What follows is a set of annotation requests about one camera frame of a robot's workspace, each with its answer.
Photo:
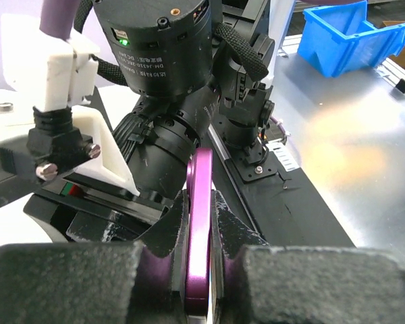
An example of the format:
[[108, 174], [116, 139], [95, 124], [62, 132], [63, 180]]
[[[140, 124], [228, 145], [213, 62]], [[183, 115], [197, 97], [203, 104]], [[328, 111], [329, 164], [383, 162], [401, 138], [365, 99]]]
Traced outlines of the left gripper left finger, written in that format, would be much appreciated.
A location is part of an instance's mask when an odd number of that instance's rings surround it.
[[127, 323], [137, 243], [0, 246], [0, 323]]

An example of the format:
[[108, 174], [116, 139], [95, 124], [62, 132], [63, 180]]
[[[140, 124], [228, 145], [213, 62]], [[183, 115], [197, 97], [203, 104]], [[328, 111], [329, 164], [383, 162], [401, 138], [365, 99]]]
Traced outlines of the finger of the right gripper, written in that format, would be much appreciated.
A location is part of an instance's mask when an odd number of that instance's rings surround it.
[[233, 214], [220, 191], [212, 190], [211, 258], [215, 272], [227, 272], [244, 245], [270, 246], [270, 243]]

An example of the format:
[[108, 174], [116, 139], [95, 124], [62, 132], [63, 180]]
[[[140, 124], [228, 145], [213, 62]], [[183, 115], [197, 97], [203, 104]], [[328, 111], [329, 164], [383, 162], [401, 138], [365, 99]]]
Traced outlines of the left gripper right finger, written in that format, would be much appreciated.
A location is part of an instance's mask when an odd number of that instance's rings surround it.
[[247, 246], [219, 322], [405, 323], [405, 268], [378, 250]]

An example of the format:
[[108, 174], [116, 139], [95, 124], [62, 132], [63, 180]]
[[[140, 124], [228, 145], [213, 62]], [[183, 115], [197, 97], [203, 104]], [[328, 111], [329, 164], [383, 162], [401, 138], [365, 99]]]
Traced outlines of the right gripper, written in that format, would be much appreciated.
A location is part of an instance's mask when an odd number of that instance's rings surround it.
[[159, 259], [177, 247], [189, 212], [187, 190], [174, 202], [153, 192], [134, 196], [113, 186], [101, 192], [72, 182], [37, 190], [23, 212], [46, 223], [69, 242], [131, 241], [137, 238]]

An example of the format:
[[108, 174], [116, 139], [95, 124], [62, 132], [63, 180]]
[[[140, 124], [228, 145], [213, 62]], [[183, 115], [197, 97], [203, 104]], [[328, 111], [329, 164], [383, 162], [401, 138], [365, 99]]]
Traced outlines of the purple phone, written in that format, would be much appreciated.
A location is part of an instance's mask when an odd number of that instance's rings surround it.
[[211, 255], [213, 151], [199, 148], [189, 161], [187, 226], [179, 244], [164, 259], [144, 245], [138, 274], [147, 323], [215, 323], [224, 297], [224, 273], [216, 273]]

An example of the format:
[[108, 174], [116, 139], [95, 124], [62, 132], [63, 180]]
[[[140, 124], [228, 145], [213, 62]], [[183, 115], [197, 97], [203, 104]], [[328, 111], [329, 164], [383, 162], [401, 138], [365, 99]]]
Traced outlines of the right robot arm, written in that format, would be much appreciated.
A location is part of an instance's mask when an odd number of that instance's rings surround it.
[[63, 1], [46, 1], [40, 29], [63, 39], [94, 10], [117, 64], [98, 74], [140, 94], [140, 104], [113, 131], [113, 148], [144, 194], [171, 199], [186, 185], [190, 220], [186, 277], [209, 272], [212, 152], [201, 140], [215, 114], [226, 117], [225, 142], [245, 182], [287, 179], [263, 140], [273, 103], [263, 83], [275, 51], [266, 5], [243, 28], [223, 23], [221, 1], [83, 1], [73, 23], [58, 16]]

